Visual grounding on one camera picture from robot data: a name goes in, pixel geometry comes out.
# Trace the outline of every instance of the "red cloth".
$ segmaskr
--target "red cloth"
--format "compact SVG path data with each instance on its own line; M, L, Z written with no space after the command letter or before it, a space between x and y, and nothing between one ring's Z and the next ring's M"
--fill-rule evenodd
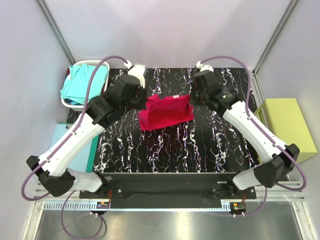
M194 119L190 95L180 97L166 96L164 99L155 94L148 97L146 109L139 114L142 131L161 129Z

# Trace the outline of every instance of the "laundry basket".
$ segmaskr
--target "laundry basket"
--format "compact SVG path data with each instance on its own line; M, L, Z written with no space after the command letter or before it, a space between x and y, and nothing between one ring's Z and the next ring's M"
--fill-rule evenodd
M97 66L98 63L100 63L100 60L87 60L87 61L78 61L74 65L81 66L82 64L87 64L87 65L90 65L90 66ZM108 74L105 77L104 89L103 89L103 91L105 92L107 90L107 87L108 87L110 66L106 61L102 64L102 66L106 66L108 68ZM71 104L68 104L68 103L65 102L65 100L63 98L61 98L61 102L62 102L63 105L65 105L66 107L68 107L68 108L70 108L70 109L72 109L74 111L81 112L84 109L83 105L71 105Z

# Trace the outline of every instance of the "yellow box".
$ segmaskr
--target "yellow box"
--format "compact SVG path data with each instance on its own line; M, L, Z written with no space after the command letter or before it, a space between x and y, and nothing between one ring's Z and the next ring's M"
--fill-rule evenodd
M287 145L296 144L300 149L297 162L307 160L318 153L308 126L295 98L268 98L255 111L257 118Z

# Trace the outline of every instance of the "gray wall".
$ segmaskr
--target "gray wall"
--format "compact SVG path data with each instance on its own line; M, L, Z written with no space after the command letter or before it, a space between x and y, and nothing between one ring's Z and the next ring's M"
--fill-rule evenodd
M1 1L0 32L0 233L20 240L31 206L20 195L26 159L48 149L64 120L59 90L68 62L34 0Z
M189 68L223 54L253 68L290 0L46 2L77 61L121 55L150 68Z
M258 79L266 98L296 98L320 151L320 1L300 1L272 49ZM302 162L307 176L303 191L320 237L320 155ZM300 179L297 172L293 179Z

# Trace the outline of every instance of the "black marble surface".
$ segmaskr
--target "black marble surface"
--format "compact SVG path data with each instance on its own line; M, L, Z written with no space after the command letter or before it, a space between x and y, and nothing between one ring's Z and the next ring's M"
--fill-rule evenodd
M111 69L109 84L125 69ZM147 94L160 97L190 92L193 68L151 68L146 75ZM248 78L243 68L215 68L219 84L233 87L245 99ZM252 111L257 109L253 95ZM101 173L204 173L238 172L255 166L257 153L239 131L215 112L194 108L194 120L153 131L141 131L138 111L108 127L100 136L94 169ZM67 122L79 113L70 111Z

